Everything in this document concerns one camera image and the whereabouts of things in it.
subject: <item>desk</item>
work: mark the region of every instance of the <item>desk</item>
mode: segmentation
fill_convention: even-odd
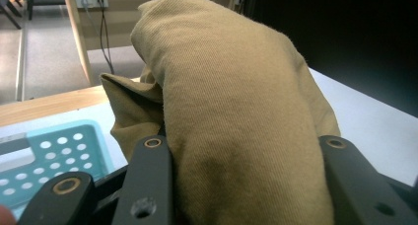
[[[108,8],[105,9],[106,22],[108,27],[110,47],[121,47],[131,45],[130,34],[139,21],[139,5],[150,0],[108,0]],[[220,5],[234,9],[235,0],[212,0]],[[88,50],[100,49],[100,40],[88,19],[84,9],[77,8],[75,0],[65,0],[70,16],[71,26],[74,32],[77,49],[83,66],[84,73],[91,85],[92,76],[91,64]],[[102,12],[98,8],[90,9],[93,22],[97,27],[101,24]]]
[[[413,186],[418,175],[418,118],[312,73],[335,111],[342,136],[381,174]],[[109,134],[114,115],[102,87],[0,106],[0,137],[80,118],[99,123],[114,152],[114,166],[123,166],[126,161]]]

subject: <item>basket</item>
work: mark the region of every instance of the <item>basket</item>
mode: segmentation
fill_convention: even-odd
[[[0,139],[0,204],[20,217],[49,179],[89,173],[96,181],[114,170],[97,123],[78,120]]]

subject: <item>black cable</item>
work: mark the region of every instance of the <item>black cable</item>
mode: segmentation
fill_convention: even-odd
[[[108,44],[108,33],[107,33],[107,23],[105,21],[105,6],[103,4],[103,0],[98,1],[99,5],[101,6],[101,10],[102,10],[102,22],[101,22],[101,48],[102,48],[102,52],[104,53],[104,59],[108,64],[108,67],[110,68],[110,73],[114,74],[114,69],[113,69],[113,65],[111,64],[111,56],[110,56],[110,48],[109,48],[109,44]],[[104,49],[104,44],[103,44],[103,29],[105,30],[105,38],[106,38],[106,43],[107,43],[107,54],[108,57],[105,54],[105,49]]]

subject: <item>wooden desk leg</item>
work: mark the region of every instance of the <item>wooden desk leg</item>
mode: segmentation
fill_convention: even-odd
[[[94,85],[92,67],[90,65],[89,55],[87,54],[86,43],[84,40],[84,34],[82,30],[82,24],[80,22],[80,16],[76,4],[76,0],[65,0],[68,9],[68,15],[71,21],[71,27],[74,33],[74,39],[76,41],[77,50],[80,56],[80,61],[83,66],[84,74],[91,86]]]

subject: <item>brown cloth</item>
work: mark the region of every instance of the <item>brown cloth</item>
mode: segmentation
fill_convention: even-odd
[[[127,159],[164,120],[191,224],[332,224],[317,138],[339,130],[289,39],[208,0],[139,11],[146,83],[103,75]]]

